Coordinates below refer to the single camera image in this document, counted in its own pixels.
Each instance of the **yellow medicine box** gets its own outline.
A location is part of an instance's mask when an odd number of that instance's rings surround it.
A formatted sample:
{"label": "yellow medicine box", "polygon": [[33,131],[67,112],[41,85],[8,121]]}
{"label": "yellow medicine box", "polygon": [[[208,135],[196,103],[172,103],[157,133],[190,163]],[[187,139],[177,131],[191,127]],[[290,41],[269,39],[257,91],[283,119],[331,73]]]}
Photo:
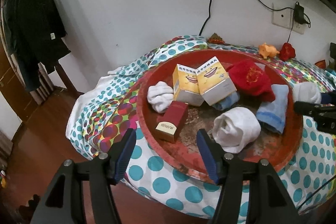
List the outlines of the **yellow medicine box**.
{"label": "yellow medicine box", "polygon": [[193,106],[200,106],[204,102],[198,88],[195,69],[177,64],[173,72],[173,86],[174,101]]}
{"label": "yellow medicine box", "polygon": [[237,90],[217,57],[197,68],[196,76],[199,93],[210,106]]}

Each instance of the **power adapter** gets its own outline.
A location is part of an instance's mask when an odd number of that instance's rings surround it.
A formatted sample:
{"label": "power adapter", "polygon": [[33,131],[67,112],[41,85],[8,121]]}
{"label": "power adapter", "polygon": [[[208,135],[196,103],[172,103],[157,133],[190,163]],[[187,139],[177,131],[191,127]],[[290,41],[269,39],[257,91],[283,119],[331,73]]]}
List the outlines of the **power adapter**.
{"label": "power adapter", "polygon": [[305,12],[304,8],[300,5],[299,2],[295,3],[294,7],[294,20],[299,24],[309,24],[307,20],[305,20]]}

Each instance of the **wooden floor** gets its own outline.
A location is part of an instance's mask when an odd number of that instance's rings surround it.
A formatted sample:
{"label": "wooden floor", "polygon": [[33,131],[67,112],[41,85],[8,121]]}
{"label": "wooden floor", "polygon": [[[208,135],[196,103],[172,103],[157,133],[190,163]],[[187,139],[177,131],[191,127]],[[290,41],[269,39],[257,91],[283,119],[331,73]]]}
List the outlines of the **wooden floor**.
{"label": "wooden floor", "polygon": [[[11,208],[26,205],[33,194],[42,196],[64,160],[85,160],[65,137],[74,103],[66,91],[56,91],[16,133],[7,169],[8,187],[0,191],[3,202]],[[207,222],[150,201],[121,183],[112,187],[112,193],[123,224]],[[87,222],[93,224],[87,183],[84,200]]]}

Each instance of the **polka dot tablecloth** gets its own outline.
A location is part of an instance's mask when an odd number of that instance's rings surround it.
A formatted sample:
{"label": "polka dot tablecloth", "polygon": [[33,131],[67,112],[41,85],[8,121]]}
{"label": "polka dot tablecloth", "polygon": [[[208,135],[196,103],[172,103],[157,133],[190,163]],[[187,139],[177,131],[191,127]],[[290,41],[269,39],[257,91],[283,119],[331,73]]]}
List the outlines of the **polka dot tablecloth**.
{"label": "polka dot tablecloth", "polygon": [[[160,62],[185,51],[208,47],[258,56],[255,47],[207,44],[203,37],[198,36],[175,37],[130,65],[110,72],[111,76],[102,77],[95,90],[83,95],[86,97],[81,99],[81,104],[76,102],[69,120],[73,126],[68,124],[67,128],[67,137],[87,159],[92,159],[99,151],[108,151],[128,127],[135,128],[137,142],[126,172],[128,181],[123,180],[124,183],[146,198],[202,218],[213,216],[220,187],[180,173],[152,150],[138,126],[138,90],[129,90],[145,71]],[[283,62],[272,58],[268,62],[291,85],[308,80],[315,82],[322,92],[335,89],[335,76],[303,61],[293,59]],[[309,117],[304,117],[303,128],[297,153],[278,173],[295,206],[335,174],[334,136],[317,131],[316,123]],[[302,210],[322,204],[335,193],[335,189],[333,183],[329,183]],[[248,198],[249,186],[246,185],[243,187],[238,223],[246,221]]]}

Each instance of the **red knit cap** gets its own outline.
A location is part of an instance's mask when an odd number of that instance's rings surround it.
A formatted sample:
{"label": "red knit cap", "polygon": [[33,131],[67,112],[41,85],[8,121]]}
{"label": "red knit cap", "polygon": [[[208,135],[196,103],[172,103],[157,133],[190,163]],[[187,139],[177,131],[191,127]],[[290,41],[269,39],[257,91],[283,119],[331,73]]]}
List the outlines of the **red knit cap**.
{"label": "red knit cap", "polygon": [[231,65],[228,73],[238,91],[259,96],[264,102],[275,100],[268,75],[252,60],[247,59]]}

